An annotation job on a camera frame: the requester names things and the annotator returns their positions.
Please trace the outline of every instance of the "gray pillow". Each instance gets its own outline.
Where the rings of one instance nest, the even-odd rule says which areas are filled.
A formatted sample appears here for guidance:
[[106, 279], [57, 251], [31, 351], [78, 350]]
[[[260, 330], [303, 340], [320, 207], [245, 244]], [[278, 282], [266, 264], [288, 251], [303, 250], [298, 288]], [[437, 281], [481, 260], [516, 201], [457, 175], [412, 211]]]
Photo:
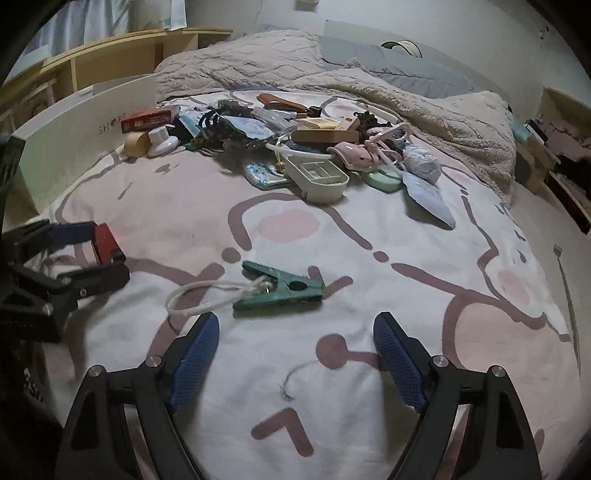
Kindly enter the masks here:
[[329, 70], [342, 68], [355, 58], [372, 75], [406, 92], [445, 98], [475, 91], [464, 75], [430, 60], [341, 38], [319, 36], [318, 41]]

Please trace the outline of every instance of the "white rope loop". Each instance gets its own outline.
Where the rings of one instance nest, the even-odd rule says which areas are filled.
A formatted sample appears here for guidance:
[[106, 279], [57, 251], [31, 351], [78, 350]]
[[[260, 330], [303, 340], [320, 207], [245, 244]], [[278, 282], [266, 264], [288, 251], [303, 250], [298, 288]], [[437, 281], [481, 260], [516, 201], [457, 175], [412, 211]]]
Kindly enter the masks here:
[[[203, 303], [195, 307], [190, 307], [188, 309], [174, 308], [179, 298], [186, 292], [190, 290], [196, 290], [198, 288], [207, 287], [225, 288], [228, 290], [237, 290], [237, 292], [224, 299], [209, 301], [207, 303]], [[170, 293], [170, 295], [166, 297], [166, 300], [164, 301], [164, 307], [166, 308], [166, 311], [171, 315], [184, 315], [187, 317], [192, 317], [195, 315], [201, 315], [202, 313], [212, 312], [225, 305], [236, 303], [239, 300], [243, 300], [245, 298], [252, 297], [254, 295], [262, 293], [265, 290], [269, 292], [271, 288], [273, 288], [273, 283], [271, 282], [269, 277], [266, 277], [264, 275], [262, 277], [258, 277], [256, 280], [249, 283], [220, 280], [196, 281], [188, 283], [186, 285], [182, 285], [179, 288], [173, 290]]]

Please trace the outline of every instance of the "brown box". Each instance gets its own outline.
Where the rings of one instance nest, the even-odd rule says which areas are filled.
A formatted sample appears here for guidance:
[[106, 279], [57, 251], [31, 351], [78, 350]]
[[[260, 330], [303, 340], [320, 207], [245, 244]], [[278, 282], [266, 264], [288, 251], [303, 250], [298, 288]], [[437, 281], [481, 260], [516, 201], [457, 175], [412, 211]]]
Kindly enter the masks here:
[[141, 132], [152, 130], [162, 125], [171, 124], [174, 117], [178, 115], [180, 107], [178, 105], [156, 108], [153, 110], [142, 110], [124, 117], [121, 121], [121, 132]]
[[357, 143], [359, 142], [359, 132], [357, 130], [301, 129], [292, 132], [291, 139], [294, 142], [326, 143], [333, 145], [341, 142]]

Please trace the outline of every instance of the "red box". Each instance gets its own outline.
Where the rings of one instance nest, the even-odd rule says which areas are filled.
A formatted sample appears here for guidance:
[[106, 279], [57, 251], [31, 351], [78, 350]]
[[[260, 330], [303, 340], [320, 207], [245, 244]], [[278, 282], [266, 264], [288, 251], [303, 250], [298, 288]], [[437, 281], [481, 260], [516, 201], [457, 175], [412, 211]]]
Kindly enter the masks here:
[[179, 110], [180, 108], [175, 105], [132, 113], [121, 121], [121, 132], [124, 134], [141, 132], [171, 124]]

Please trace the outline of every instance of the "white wall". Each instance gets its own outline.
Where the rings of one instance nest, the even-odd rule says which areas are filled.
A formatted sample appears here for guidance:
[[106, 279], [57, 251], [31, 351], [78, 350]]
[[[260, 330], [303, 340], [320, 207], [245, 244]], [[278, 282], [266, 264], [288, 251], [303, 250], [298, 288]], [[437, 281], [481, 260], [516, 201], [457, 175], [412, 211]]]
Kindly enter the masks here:
[[507, 92], [518, 116], [536, 113], [543, 86], [591, 106], [591, 80], [566, 42], [525, 0], [187, 0], [189, 25], [245, 32], [269, 23], [324, 32], [325, 20], [386, 30], [435, 48]]

